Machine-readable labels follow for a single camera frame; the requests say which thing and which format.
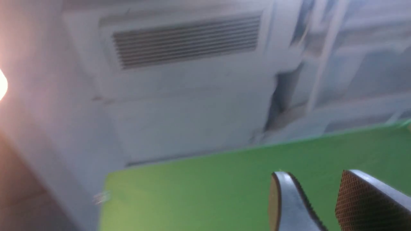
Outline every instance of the white wall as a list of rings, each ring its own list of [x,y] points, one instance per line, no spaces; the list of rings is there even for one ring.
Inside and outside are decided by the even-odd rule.
[[[124,167],[111,120],[97,101],[61,20],[59,0],[0,1],[0,68],[9,91],[0,129],[68,215],[95,230],[92,204],[108,172]]]

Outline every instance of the bright light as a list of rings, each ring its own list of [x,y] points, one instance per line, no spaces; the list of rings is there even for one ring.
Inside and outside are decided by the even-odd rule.
[[[6,94],[8,87],[9,87],[9,84],[7,83],[7,79],[4,76],[3,72],[0,70],[0,100]]]

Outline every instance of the air vent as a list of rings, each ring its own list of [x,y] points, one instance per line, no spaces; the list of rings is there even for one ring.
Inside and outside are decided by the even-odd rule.
[[[261,13],[113,34],[123,69],[253,51]]]

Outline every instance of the green table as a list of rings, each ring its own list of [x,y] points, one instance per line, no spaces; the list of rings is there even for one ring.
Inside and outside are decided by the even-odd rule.
[[[273,171],[301,182],[329,230],[343,169],[411,194],[411,133],[378,127],[277,146],[130,168],[107,176],[100,231],[268,231]]]

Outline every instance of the air conditioner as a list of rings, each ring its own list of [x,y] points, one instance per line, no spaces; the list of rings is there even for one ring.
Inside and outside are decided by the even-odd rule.
[[[78,1],[64,21],[130,162],[244,147],[263,132],[301,0]]]

